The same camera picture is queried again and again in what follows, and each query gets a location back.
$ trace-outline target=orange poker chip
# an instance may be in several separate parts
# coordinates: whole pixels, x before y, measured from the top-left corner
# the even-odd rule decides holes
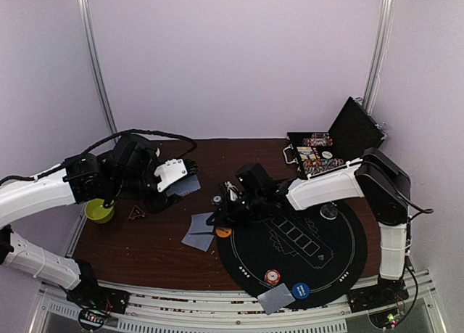
[[[222,237],[223,239],[232,235],[232,229],[230,228],[218,227],[216,228],[215,232],[218,237]]]
[[[264,275],[264,279],[268,284],[278,284],[279,281],[281,280],[281,275],[279,272],[275,269],[268,270],[266,271],[266,274]]]

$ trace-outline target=open case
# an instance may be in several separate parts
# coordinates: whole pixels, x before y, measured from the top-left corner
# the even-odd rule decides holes
[[[379,148],[385,138],[380,126],[350,97],[328,132],[288,132],[289,145],[283,155],[287,164],[297,164],[302,176],[307,176],[356,159],[367,148]],[[291,160],[289,150],[293,152]]]

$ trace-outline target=small triangular object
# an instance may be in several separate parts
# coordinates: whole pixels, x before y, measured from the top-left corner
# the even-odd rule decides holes
[[[129,221],[133,221],[134,219],[140,217],[146,217],[146,213],[139,206],[134,205],[129,215]]]

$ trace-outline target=brown wooden tabletop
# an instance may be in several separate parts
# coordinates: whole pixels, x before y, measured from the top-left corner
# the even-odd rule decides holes
[[[198,149],[188,157],[196,160],[202,188],[159,215],[129,221],[135,204],[119,201],[115,216],[106,224],[88,221],[74,257],[88,261],[101,280],[147,287],[197,290],[240,289],[224,270],[215,242],[208,252],[181,244],[189,229],[191,215],[214,210],[211,197],[218,184],[232,181],[235,172],[247,163],[261,163],[275,179],[295,177],[295,167],[285,164],[284,139],[213,139],[198,141]],[[187,145],[179,141],[159,143],[161,160],[179,156]],[[378,274],[380,231],[364,199],[346,200],[360,218],[368,237],[368,262],[363,276]]]

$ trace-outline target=poker mat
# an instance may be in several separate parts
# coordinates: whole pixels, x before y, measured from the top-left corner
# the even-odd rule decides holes
[[[296,301],[287,308],[325,305],[342,295],[364,270],[368,243],[355,212],[334,203],[328,220],[322,205],[236,227],[217,238],[217,251],[231,278],[257,297],[284,283]]]

